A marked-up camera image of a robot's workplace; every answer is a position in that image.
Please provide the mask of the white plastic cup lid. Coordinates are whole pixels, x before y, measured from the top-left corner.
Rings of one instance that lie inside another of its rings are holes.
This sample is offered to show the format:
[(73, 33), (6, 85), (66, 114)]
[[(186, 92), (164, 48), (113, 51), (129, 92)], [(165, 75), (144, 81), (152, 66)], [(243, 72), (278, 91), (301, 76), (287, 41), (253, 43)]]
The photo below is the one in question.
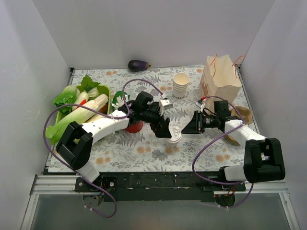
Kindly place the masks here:
[(168, 140), (170, 142), (179, 142), (182, 139), (182, 134), (181, 134), (181, 129), (177, 126), (172, 126), (169, 128), (170, 134), (171, 134), (171, 138), (169, 138)]

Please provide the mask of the white paper coffee cup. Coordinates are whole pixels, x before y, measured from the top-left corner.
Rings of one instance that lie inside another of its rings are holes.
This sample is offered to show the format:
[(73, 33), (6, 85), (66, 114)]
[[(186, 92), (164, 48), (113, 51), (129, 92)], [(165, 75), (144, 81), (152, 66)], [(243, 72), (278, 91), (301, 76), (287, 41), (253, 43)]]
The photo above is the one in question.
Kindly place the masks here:
[(165, 144), (168, 148), (174, 148), (178, 145), (178, 143), (182, 140), (182, 135), (174, 135), (172, 138), (166, 138)]

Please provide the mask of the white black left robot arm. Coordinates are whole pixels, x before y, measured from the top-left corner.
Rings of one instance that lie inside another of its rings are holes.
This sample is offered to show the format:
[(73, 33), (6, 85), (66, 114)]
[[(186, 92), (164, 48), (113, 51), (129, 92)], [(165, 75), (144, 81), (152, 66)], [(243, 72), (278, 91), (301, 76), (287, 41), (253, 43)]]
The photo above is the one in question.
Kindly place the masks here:
[(135, 100), (123, 104), (109, 116), (88, 122), (68, 124), (56, 146), (57, 153), (82, 176), (90, 191), (96, 192), (102, 186), (99, 171), (90, 161), (92, 145), (116, 131), (124, 130), (140, 121), (148, 123), (157, 138), (171, 138), (169, 118), (164, 118), (165, 110), (172, 103), (163, 97), (159, 102), (147, 92), (141, 92)]

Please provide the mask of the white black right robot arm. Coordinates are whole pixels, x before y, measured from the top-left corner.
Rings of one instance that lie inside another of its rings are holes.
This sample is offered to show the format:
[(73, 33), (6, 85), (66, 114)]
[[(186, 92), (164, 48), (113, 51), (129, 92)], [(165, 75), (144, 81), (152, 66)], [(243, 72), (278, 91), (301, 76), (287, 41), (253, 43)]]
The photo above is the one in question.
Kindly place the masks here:
[(244, 118), (231, 115), (227, 100), (215, 101), (214, 112), (205, 107), (205, 98), (196, 102), (199, 107), (193, 118), (181, 131), (182, 134), (201, 134), (207, 128), (217, 128), (223, 136), (230, 136), (244, 149), (241, 165), (219, 169), (217, 180), (201, 176), (201, 179), (218, 184), (222, 190), (248, 181), (250, 183), (279, 181), (285, 178), (285, 167), (280, 141), (258, 134), (245, 125)]

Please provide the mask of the brown paper takeout bag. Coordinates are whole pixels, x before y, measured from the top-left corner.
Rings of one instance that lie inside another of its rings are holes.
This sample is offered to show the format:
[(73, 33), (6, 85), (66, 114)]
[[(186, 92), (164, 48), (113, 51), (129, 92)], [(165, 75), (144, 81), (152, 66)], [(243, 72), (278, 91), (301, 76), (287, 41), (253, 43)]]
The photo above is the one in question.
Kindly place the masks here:
[(214, 109), (213, 102), (218, 100), (216, 96), (232, 103), (241, 87), (236, 66), (229, 55), (207, 57), (200, 80), (199, 93), (201, 97), (211, 96), (205, 100), (210, 110)]

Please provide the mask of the floral patterned table mat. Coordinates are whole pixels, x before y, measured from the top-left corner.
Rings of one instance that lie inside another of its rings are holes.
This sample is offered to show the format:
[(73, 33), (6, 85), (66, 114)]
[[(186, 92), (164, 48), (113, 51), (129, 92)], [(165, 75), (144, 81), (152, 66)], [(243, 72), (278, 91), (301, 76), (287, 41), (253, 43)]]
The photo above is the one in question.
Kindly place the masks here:
[[(173, 94), (173, 77), (177, 73), (190, 77), (184, 98)], [(84, 69), (77, 70), (71, 80), (79, 85), (89, 75), (110, 89), (110, 97), (123, 90), (130, 99), (145, 91), (156, 101), (164, 92), (173, 103), (166, 111), (170, 125), (184, 128), (197, 110), (199, 84), (203, 67), (152, 68), (139, 73), (127, 69)], [(203, 134), (183, 135), (174, 148), (168, 148), (165, 141), (156, 138), (148, 124), (138, 133), (124, 130), (115, 132), (96, 142), (90, 159), (100, 172), (188, 172), (217, 171), (222, 166), (240, 165), (244, 161), (244, 148), (222, 137), (218, 129), (207, 129)]]

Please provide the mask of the red straw holder cup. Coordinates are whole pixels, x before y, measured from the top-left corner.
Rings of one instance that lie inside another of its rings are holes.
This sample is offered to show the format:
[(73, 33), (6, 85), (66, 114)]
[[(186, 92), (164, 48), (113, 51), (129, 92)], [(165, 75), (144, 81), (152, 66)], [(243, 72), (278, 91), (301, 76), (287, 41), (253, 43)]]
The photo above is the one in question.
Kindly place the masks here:
[(138, 123), (133, 124), (133, 125), (127, 127), (125, 129), (125, 131), (127, 131), (128, 133), (133, 133), (134, 134), (134, 133), (140, 132), (142, 130), (142, 128), (143, 128), (143, 121), (139, 121)]

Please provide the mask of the brown cardboard cup carrier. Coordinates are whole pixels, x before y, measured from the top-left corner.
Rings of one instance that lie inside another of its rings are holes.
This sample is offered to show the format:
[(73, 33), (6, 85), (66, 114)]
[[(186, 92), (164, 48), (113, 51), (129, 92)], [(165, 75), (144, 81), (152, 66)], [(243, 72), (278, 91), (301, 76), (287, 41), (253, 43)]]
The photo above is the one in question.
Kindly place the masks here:
[[(242, 107), (242, 106), (235, 106), (235, 108), (238, 110), (238, 112), (241, 114), (241, 116), (244, 118), (245, 120), (245, 124), (246, 125), (250, 125), (252, 122), (253, 122), (253, 114), (252, 112), (248, 109), (248, 108), (245, 108), (245, 107)], [(231, 109), (231, 116), (237, 116), (237, 117), (240, 117), (239, 116), (239, 113), (238, 113), (234, 108)], [(232, 143), (234, 143), (235, 145), (239, 146), (240, 144), (233, 138), (231, 137), (230, 135), (227, 135), (227, 139), (229, 141), (231, 141)]]

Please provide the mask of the stack of white paper cups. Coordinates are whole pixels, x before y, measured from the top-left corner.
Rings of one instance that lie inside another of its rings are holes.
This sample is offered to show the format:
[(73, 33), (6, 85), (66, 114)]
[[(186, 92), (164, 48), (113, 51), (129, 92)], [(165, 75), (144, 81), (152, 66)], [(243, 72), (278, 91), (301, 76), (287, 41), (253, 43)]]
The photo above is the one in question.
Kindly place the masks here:
[(176, 98), (184, 98), (188, 88), (190, 77), (188, 74), (180, 72), (173, 77), (173, 94)]

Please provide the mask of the purple eggplant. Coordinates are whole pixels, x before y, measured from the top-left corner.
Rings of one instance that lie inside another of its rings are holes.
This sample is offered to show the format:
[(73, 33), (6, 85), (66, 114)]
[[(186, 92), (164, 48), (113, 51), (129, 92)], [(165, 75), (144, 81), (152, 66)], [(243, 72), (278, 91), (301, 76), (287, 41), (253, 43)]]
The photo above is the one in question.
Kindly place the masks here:
[(141, 60), (131, 60), (128, 62), (128, 69), (131, 72), (140, 72), (147, 70), (151, 65), (148, 62), (141, 61)]

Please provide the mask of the napa cabbage lower yellow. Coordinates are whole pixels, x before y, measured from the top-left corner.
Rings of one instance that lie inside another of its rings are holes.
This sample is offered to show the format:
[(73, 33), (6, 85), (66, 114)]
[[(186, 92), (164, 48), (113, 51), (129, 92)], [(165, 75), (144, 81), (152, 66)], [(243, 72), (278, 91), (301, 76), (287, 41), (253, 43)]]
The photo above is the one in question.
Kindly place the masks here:
[(87, 120), (88, 123), (96, 121), (100, 118), (105, 118), (105, 116), (103, 115), (99, 115), (99, 114), (95, 114), (94, 116), (92, 116), (90, 119)]

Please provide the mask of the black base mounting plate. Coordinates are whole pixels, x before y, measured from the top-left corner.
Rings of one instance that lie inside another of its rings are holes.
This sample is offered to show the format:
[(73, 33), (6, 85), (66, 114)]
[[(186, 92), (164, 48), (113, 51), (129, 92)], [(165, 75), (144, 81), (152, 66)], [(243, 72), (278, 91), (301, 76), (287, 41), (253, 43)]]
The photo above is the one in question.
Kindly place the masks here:
[(207, 182), (192, 172), (102, 172), (94, 184), (117, 201), (214, 202), (214, 192), (229, 186)]

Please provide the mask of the green leafy herb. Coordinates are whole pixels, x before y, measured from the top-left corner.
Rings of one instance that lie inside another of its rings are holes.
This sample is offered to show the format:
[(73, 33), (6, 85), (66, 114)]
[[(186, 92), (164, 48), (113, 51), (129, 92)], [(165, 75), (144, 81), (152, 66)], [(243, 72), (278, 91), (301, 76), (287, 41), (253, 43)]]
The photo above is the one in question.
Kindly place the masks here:
[(89, 92), (91, 89), (97, 87), (100, 83), (93, 81), (89, 75), (85, 75), (81, 81), (81, 86), (85, 92)]

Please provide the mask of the large green napa cabbage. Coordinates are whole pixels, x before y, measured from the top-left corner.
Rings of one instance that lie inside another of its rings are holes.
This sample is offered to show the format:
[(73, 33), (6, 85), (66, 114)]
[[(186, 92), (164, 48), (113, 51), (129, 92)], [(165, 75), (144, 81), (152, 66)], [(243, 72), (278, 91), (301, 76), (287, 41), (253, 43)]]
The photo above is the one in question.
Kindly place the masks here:
[(46, 129), (46, 138), (50, 139), (51, 145), (54, 145), (60, 140), (67, 126), (71, 122), (77, 122), (78, 124), (82, 124), (89, 118), (91, 118), (94, 114), (95, 112), (79, 107), (78, 109), (66, 115), (54, 126), (48, 127)]

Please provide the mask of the aluminium frame rail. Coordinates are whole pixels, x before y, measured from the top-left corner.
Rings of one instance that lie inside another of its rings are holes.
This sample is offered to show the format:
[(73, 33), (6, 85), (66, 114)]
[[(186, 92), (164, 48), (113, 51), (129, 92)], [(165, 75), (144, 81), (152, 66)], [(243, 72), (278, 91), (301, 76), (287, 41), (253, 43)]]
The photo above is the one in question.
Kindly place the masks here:
[[(75, 195), (76, 175), (38, 175), (35, 177), (31, 195)], [(284, 181), (256, 183), (253, 186), (254, 194), (288, 193), (289, 190)]]

